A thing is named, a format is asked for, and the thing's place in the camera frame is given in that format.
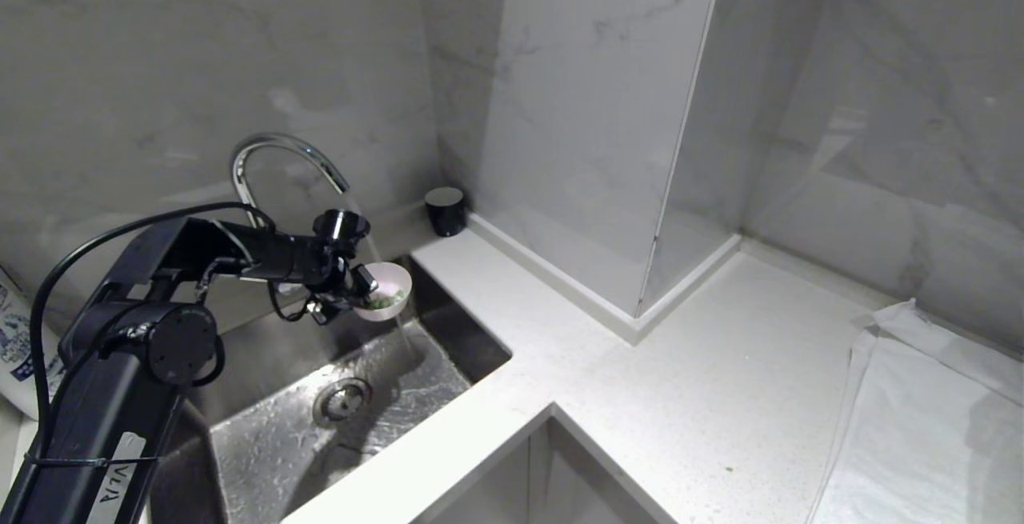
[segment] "quartz countertop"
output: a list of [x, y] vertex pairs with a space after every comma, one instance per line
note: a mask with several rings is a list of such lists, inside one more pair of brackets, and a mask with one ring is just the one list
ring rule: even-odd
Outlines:
[[850, 346], [886, 304], [750, 244], [630, 346], [474, 232], [414, 256], [512, 359], [286, 524], [412, 522], [553, 413], [658, 520], [803, 522]]

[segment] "marble tile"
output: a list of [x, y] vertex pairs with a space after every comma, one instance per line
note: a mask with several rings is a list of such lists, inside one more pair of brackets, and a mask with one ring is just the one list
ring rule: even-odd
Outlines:
[[422, 0], [447, 178], [635, 313], [710, 0]]
[[824, 0], [746, 226], [1024, 346], [1020, 0]]
[[[254, 131], [317, 144], [371, 221], [413, 218], [440, 181], [418, 0], [0, 0], [0, 262], [30, 291], [95, 232], [234, 200], [227, 159]], [[307, 232], [344, 203], [282, 155], [254, 156], [254, 192]], [[59, 319], [117, 254], [69, 273]]]
[[815, 2], [715, 0], [638, 313], [739, 229], [766, 130], [817, 26]]

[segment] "black robotic arm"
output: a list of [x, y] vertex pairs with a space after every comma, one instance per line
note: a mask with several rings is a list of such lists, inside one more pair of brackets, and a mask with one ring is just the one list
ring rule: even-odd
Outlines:
[[[68, 372], [0, 524], [137, 522], [186, 395], [223, 368], [204, 305], [216, 275], [266, 280], [271, 299], [278, 283], [303, 285], [303, 311], [322, 324], [375, 290], [365, 266], [349, 266], [370, 232], [366, 218], [326, 211], [313, 232], [173, 218], [139, 233], [61, 339]], [[186, 282], [195, 283], [194, 301], [175, 301]]]

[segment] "white bowl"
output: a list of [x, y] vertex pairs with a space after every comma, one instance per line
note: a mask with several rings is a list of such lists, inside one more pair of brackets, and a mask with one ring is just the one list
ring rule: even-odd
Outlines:
[[402, 298], [391, 306], [380, 310], [354, 307], [352, 310], [364, 320], [372, 320], [372, 322], [381, 322], [381, 320], [397, 316], [401, 309], [406, 308], [409, 296], [413, 294], [413, 276], [409, 275], [406, 268], [394, 264], [394, 262], [373, 262], [373, 264], [367, 265], [367, 269], [374, 280], [377, 280], [377, 291], [371, 292], [370, 299], [390, 298], [399, 294], [402, 295]]

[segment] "sink drain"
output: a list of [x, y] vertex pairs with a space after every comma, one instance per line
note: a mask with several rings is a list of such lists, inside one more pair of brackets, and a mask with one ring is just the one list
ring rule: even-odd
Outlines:
[[327, 425], [346, 421], [370, 402], [371, 394], [369, 383], [359, 379], [343, 379], [333, 383], [316, 396], [313, 419]]

